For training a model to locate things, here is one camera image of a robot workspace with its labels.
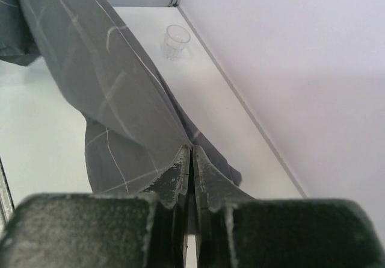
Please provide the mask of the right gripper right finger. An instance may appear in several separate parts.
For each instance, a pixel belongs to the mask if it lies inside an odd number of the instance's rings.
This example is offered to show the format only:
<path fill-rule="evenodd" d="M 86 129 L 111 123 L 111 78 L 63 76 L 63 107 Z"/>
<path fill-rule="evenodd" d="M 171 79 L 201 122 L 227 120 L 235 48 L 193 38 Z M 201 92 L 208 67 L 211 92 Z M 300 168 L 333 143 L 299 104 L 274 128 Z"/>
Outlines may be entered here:
<path fill-rule="evenodd" d="M 199 267 L 383 267 L 366 213 L 346 199 L 255 199 L 192 153 Z"/>

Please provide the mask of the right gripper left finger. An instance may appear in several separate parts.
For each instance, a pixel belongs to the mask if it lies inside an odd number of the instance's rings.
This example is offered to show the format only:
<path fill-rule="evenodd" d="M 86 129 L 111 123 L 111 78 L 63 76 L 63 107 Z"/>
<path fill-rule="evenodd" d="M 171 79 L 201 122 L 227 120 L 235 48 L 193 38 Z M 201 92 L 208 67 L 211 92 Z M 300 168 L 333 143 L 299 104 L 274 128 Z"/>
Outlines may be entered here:
<path fill-rule="evenodd" d="M 2 267 L 184 267 L 190 149 L 131 195 L 36 194 L 1 237 Z"/>

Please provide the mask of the dark grey checked cloth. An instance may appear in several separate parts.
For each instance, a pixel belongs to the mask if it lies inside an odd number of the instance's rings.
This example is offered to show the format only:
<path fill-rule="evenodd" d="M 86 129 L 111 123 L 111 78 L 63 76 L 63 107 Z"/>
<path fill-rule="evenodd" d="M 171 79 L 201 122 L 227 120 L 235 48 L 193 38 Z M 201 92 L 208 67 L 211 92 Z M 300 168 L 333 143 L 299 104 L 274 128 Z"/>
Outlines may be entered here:
<path fill-rule="evenodd" d="M 241 173 L 200 132 L 137 38 L 107 0 L 1 0 L 1 60 L 42 57 L 86 120 L 94 193 L 135 193 L 199 145 L 232 183 Z"/>

